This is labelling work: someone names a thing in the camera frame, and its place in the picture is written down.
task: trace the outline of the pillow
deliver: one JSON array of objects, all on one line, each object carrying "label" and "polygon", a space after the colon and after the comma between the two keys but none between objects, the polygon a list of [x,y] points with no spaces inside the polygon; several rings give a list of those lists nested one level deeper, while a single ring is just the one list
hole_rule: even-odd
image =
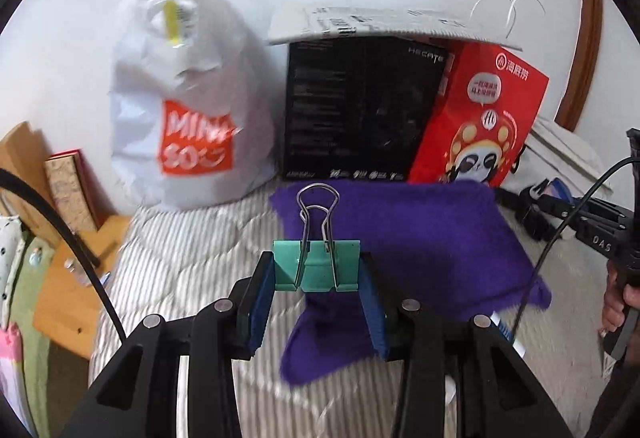
[{"label": "pillow", "polygon": [[18,216],[0,216],[0,326],[6,329],[9,320],[11,294],[14,280],[20,266],[24,240],[22,225]]}]

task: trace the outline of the hand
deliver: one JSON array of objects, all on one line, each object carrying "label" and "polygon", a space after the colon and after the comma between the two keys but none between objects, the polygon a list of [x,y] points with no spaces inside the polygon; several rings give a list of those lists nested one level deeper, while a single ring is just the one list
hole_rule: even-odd
[{"label": "hand", "polygon": [[[622,313],[625,305],[640,309],[640,288],[633,288],[626,285],[621,293],[616,285],[618,272],[614,264],[607,263],[607,291],[604,294],[604,306],[602,307],[602,325],[609,332],[616,331],[625,322],[625,315]],[[625,367],[640,365],[640,325],[636,327],[634,334],[626,346]]]},{"label": "hand", "polygon": [[622,310],[625,303],[633,308],[640,308],[640,288],[633,288],[626,285],[621,293],[616,285],[618,271],[614,264],[607,263],[607,291],[604,294],[604,306],[602,307],[602,326],[609,332],[614,332],[625,322],[625,315]]}]

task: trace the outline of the black box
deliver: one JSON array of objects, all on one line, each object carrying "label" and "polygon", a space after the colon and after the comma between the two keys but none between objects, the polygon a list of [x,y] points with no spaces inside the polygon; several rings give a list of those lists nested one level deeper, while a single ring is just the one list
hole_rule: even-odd
[{"label": "black box", "polygon": [[283,177],[405,180],[447,55],[393,37],[291,43]]}]

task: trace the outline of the metal wire handle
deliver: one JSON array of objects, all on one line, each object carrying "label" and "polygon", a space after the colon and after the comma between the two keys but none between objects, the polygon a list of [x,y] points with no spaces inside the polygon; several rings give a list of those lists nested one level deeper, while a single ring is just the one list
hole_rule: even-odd
[{"label": "metal wire handle", "polygon": [[[335,196],[334,201],[329,208],[322,205],[307,206],[302,201],[302,194],[306,191],[309,191],[310,189],[315,188],[324,189]],[[300,287],[300,283],[302,282],[302,275],[305,271],[306,255],[308,254],[307,246],[309,241],[309,226],[311,222],[311,216],[309,214],[310,209],[320,209],[321,211],[324,211],[326,213],[326,216],[324,217],[324,220],[321,224],[322,240],[324,241],[324,247],[326,251],[329,253],[331,270],[334,274],[334,286],[335,288],[338,288],[338,277],[335,270],[335,246],[334,233],[331,227],[331,214],[334,211],[335,206],[338,205],[338,202],[340,201],[340,193],[338,193],[337,190],[335,190],[334,187],[331,187],[330,185],[317,182],[309,184],[308,186],[300,189],[300,191],[298,191],[298,194],[296,195],[296,201],[300,206],[300,219],[302,219],[305,224],[304,228],[302,229],[302,239],[300,240],[300,258],[298,258],[298,271],[296,272],[295,281],[296,288]]]}]

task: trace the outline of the panda face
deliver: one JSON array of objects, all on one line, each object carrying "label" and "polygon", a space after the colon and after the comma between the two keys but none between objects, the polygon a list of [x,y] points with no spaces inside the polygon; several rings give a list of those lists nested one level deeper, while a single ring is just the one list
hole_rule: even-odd
[{"label": "panda face", "polygon": [[482,141],[463,149],[456,157],[454,180],[484,182],[498,167],[502,151],[497,144]]}]

